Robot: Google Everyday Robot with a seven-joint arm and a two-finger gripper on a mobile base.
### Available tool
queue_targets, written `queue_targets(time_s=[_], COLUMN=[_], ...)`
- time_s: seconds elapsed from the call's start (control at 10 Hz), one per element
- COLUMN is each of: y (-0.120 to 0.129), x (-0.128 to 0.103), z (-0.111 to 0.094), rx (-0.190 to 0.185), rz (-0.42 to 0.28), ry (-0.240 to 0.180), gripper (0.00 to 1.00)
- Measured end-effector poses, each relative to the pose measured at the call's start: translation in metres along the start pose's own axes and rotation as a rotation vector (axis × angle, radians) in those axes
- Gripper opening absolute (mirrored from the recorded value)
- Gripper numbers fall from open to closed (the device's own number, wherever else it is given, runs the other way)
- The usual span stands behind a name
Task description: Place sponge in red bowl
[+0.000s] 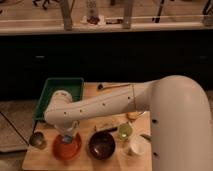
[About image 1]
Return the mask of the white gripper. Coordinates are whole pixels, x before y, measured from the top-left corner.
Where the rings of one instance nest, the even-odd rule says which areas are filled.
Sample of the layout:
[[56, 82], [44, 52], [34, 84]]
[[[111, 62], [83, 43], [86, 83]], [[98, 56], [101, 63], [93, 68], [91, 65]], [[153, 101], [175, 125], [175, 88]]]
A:
[[70, 123], [64, 123], [56, 125], [55, 128], [58, 130], [58, 132], [62, 135], [68, 135], [68, 136], [74, 136], [79, 128], [79, 122], [73, 121]]

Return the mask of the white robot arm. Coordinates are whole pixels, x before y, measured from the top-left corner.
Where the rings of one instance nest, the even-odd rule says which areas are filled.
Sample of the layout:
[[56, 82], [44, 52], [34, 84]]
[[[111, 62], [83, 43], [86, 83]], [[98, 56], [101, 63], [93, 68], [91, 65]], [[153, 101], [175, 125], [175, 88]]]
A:
[[44, 118], [58, 125], [135, 111], [150, 112], [153, 171], [213, 171], [213, 114], [203, 88], [186, 76], [130, 84], [77, 102], [57, 91]]

